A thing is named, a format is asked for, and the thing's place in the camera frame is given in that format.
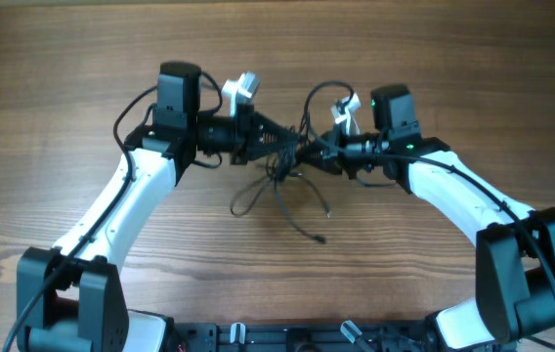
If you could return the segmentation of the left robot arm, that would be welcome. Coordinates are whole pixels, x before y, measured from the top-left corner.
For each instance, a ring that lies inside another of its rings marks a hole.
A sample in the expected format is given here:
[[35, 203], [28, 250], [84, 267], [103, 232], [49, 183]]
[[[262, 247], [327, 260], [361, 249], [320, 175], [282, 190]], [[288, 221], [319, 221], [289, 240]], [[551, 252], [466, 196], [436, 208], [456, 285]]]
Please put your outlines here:
[[244, 164], [292, 151], [297, 138], [252, 106], [252, 72], [217, 85], [229, 112], [203, 110], [213, 77], [199, 66], [166, 62], [150, 88], [155, 101], [126, 137], [112, 178], [78, 223], [52, 247], [32, 247], [17, 270], [17, 317], [5, 344], [21, 351], [181, 351], [166, 316], [127, 307], [120, 273], [152, 212], [179, 185], [197, 154]]

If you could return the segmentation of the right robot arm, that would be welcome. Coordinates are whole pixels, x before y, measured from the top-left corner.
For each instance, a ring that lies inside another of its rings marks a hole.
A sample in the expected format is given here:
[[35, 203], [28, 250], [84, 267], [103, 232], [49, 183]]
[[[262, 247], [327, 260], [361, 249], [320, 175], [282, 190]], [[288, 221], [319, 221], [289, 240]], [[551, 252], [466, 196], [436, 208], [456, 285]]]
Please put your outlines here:
[[471, 171], [447, 144], [425, 138], [403, 84], [370, 94], [375, 131], [353, 121], [355, 93], [336, 102], [332, 130], [320, 134], [303, 108], [301, 161], [356, 177], [382, 168], [407, 193], [441, 211], [474, 245], [475, 295], [428, 322], [440, 351], [529, 340], [555, 350], [555, 207], [536, 210]]

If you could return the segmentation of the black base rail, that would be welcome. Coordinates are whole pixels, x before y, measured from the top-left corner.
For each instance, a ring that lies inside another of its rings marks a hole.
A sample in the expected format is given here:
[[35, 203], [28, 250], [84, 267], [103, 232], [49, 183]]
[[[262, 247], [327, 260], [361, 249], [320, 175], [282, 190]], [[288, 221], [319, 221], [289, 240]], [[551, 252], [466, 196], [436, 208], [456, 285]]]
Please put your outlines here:
[[160, 349], [172, 352], [423, 352], [449, 351], [426, 320], [356, 325], [216, 325], [169, 327]]

